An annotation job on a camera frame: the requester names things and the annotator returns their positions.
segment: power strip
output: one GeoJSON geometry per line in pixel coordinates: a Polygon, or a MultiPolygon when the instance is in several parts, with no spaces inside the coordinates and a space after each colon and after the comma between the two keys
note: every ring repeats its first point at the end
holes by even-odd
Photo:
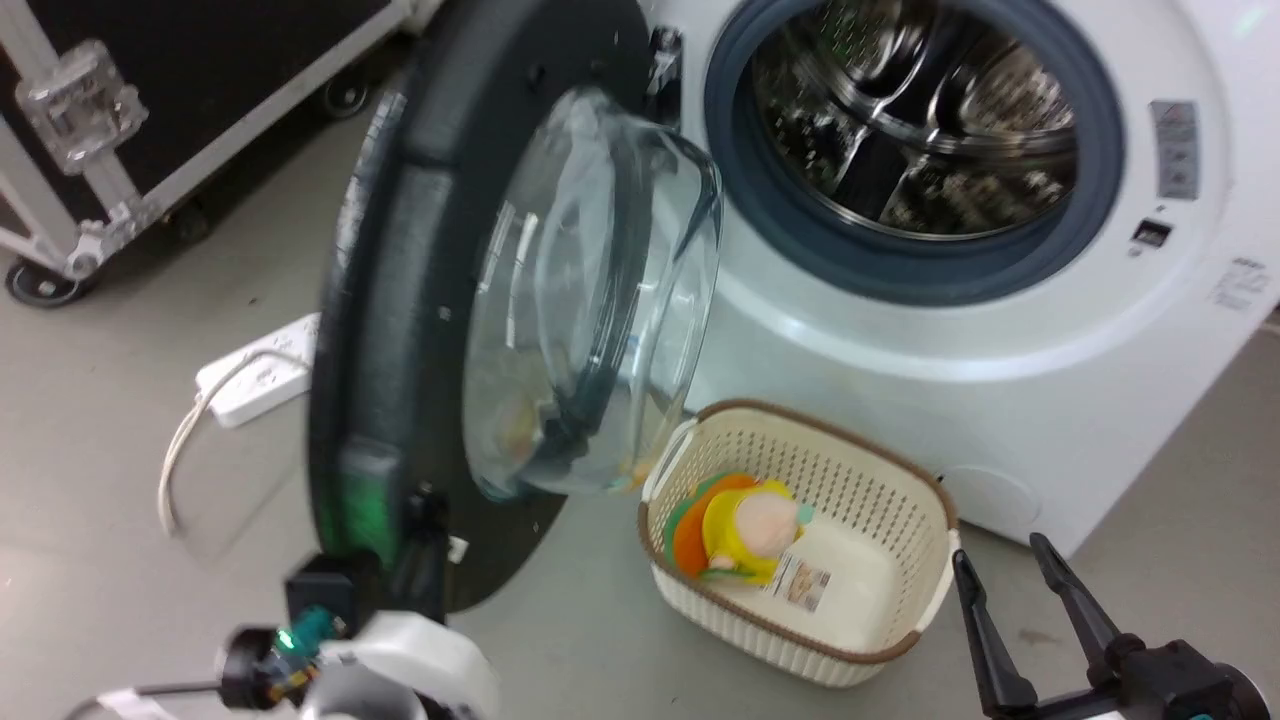
{"type": "MultiPolygon", "coordinates": [[[[214,386],[227,373],[255,351],[274,350],[297,357],[310,366],[315,359],[319,329],[320,314],[314,313],[205,365],[196,373],[196,387],[201,397],[212,392],[214,386]]],[[[214,411],[221,427],[238,428],[310,388],[310,370],[279,357],[259,357],[227,382],[210,401],[209,409],[214,411]]]]}

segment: basket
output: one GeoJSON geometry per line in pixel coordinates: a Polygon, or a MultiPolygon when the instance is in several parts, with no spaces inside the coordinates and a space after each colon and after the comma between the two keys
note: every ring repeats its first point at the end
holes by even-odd
{"type": "Polygon", "coordinates": [[[847,688],[901,657],[951,587],[955,506],[937,480],[842,429],[731,400],[676,429],[644,486],[640,542],[662,597],[744,652],[819,685],[847,688]],[[814,520],[767,588],[694,580],[663,528],[698,483],[727,471],[777,478],[814,520]]]}

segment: gray floor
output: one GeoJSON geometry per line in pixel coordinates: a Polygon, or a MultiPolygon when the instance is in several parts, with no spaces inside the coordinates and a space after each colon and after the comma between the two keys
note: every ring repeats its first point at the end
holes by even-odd
{"type": "MultiPolygon", "coordinates": [[[[192,375],[315,309],[362,128],[288,159],[209,241],[145,245],[82,305],[0,300],[0,719],[59,717],[86,694],[207,676],[239,623],[275,621],[279,578],[312,547],[302,404],[198,433],[178,477],[186,542],[154,487],[192,375]]],[[[1280,338],[1254,340],[1075,560],[1125,629],[1187,638],[1280,684],[1280,338]]],[[[868,685],[814,689],[668,610],[634,537],[634,497],[571,502],[520,577],[456,624],[503,678],[509,717],[978,717],[955,605],[868,685]],[[571,593],[572,602],[562,602],[571,593]]],[[[965,543],[1042,694],[1084,682],[1028,553],[965,543]]],[[[223,717],[212,703],[179,715],[223,717]]]]}

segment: wire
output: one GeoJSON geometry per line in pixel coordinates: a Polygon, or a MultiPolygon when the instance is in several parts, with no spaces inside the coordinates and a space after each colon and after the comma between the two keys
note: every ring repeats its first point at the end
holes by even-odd
{"type": "Polygon", "coordinates": [[[207,395],[196,395],[195,406],[183,416],[182,421],[178,423],[178,429],[174,430],[173,438],[169,441],[169,450],[165,451],[164,464],[160,466],[160,484],[156,487],[156,514],[160,516],[160,527],[164,528],[164,534],[168,537],[174,537],[179,533],[180,525],[178,524],[178,518],[173,510],[173,470],[178,464],[178,456],[182,454],[182,448],[187,445],[187,438],[196,429],[200,423],[200,418],[205,415],[209,410],[209,405],[214,401],[214,397],[227,383],[241,374],[246,368],[253,363],[261,360],[262,357],[275,357],[289,363],[297,368],[306,372],[311,372],[311,365],[300,357],[280,352],[279,350],[255,350],[244,356],[243,360],[236,364],[220,380],[214,383],[214,387],[209,388],[207,395]]]}
{"type": "Polygon", "coordinates": [[[93,710],[108,710],[105,705],[100,702],[100,698],[113,694],[129,693],[137,697],[173,697],[179,694],[202,694],[202,693],[215,693],[221,688],[221,684],[216,680],[210,680],[206,683],[174,683],[172,685],[147,685],[142,688],[120,688],[118,691],[111,691],[109,693],[102,693],[96,697],[91,697],[76,707],[70,712],[63,716],[63,720],[83,720],[88,717],[88,714],[93,710]]]}

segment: case latch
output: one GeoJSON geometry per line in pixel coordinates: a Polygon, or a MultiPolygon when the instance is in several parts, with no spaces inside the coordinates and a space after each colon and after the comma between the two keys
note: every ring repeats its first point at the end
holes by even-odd
{"type": "Polygon", "coordinates": [[[18,105],[63,173],[76,176],[99,155],[133,137],[147,117],[138,88],[127,85],[106,45],[87,40],[46,77],[18,83],[18,105]]]}

